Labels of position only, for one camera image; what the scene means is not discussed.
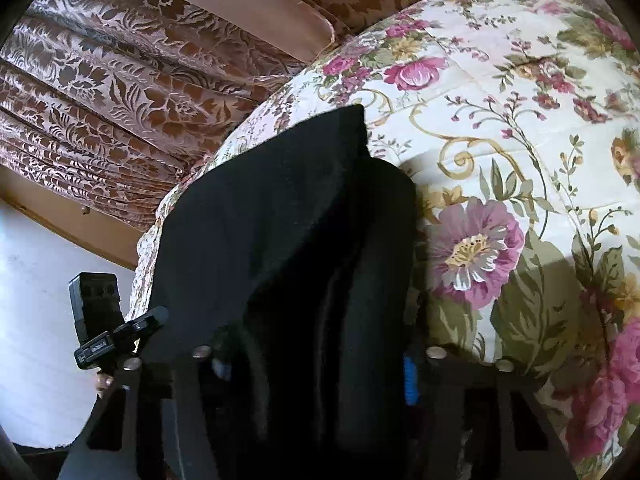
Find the left hand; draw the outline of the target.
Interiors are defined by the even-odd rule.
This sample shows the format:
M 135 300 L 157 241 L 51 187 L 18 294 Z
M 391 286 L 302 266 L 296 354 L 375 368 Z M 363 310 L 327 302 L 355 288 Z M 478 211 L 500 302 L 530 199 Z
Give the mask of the left hand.
M 107 393 L 107 390 L 111 387 L 113 380 L 114 377 L 109 374 L 103 372 L 96 374 L 96 378 L 94 378 L 94 386 L 96 387 L 96 394 L 100 399 L 102 399 L 104 394 Z

